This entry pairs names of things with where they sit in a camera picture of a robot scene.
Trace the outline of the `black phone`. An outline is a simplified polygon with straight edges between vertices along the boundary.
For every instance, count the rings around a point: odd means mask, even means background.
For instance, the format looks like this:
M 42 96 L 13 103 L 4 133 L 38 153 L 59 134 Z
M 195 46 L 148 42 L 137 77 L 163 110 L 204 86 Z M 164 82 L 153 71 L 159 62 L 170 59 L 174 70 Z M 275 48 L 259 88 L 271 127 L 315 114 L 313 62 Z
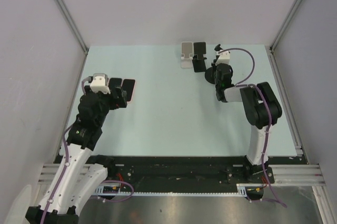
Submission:
M 115 88 L 116 86 L 121 86 L 122 85 L 122 79 L 121 78 L 110 78 L 108 86 L 110 89 Z

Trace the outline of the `pink phone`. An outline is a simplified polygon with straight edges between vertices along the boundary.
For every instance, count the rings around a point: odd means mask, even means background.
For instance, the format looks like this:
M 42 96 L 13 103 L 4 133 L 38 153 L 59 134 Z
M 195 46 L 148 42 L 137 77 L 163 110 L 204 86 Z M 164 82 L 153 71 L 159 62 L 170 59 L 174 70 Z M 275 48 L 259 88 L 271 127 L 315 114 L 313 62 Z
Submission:
M 122 82 L 122 88 L 124 91 L 126 91 L 127 102 L 130 102 L 132 100 L 135 83 L 136 80 L 134 79 L 124 79 Z

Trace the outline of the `white phone stand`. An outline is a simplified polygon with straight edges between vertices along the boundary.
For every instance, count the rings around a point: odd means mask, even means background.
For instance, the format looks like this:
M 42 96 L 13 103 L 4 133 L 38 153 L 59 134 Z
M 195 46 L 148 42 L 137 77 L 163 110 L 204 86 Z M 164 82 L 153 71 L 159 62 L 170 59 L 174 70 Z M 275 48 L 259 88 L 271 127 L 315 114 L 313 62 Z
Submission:
M 182 68 L 192 68 L 194 55 L 194 48 L 192 42 L 182 42 L 181 43 L 181 67 Z

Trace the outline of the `black round base stand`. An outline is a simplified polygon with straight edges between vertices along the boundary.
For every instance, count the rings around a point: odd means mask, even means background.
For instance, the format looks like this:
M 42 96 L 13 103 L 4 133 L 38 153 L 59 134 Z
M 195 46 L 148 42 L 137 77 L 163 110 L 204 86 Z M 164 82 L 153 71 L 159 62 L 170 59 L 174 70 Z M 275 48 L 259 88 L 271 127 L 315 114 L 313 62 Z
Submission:
M 204 75 L 206 81 L 213 85 L 215 84 L 216 62 L 220 56 L 219 52 L 223 50 L 223 48 L 221 47 L 221 44 L 218 44 L 216 45 L 214 50 L 215 50 L 215 58 L 213 62 L 211 63 L 211 67 L 206 70 L 205 75 Z

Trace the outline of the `black rectangular phone stand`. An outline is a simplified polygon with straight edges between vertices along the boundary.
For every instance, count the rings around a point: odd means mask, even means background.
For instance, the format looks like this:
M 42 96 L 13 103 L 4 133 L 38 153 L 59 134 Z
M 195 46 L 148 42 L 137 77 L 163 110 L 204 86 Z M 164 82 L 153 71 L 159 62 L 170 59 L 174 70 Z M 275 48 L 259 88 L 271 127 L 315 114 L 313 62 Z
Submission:
M 192 58 L 193 69 L 195 73 L 201 73 L 206 71 L 205 60 L 206 57 L 206 42 L 193 43 L 194 55 Z

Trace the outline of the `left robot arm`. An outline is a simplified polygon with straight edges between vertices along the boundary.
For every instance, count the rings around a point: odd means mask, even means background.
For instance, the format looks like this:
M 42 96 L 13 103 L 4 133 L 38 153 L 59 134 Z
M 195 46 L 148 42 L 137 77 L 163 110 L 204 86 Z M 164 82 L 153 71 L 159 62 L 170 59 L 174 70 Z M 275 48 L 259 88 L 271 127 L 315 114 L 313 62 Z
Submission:
M 91 156 L 106 116 L 127 106 L 127 92 L 121 86 L 96 90 L 88 87 L 80 98 L 76 120 L 63 139 L 65 155 L 53 181 L 37 206 L 26 212 L 29 223 L 78 223 L 86 202 L 103 181 L 116 177 L 113 158 L 99 156 L 83 178 L 80 173 Z

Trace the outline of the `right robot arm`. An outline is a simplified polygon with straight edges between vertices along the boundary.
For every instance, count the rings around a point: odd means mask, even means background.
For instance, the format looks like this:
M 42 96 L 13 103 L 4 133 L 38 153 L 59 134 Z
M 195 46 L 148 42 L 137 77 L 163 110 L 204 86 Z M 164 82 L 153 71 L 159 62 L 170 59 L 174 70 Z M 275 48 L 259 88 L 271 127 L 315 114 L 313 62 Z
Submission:
M 248 182 L 256 182 L 266 173 L 269 136 L 272 126 L 282 116 L 281 105 L 268 82 L 235 86 L 232 83 L 233 69 L 228 64 L 213 66 L 212 72 L 217 100 L 223 103 L 241 102 L 243 105 L 251 125 L 243 177 Z

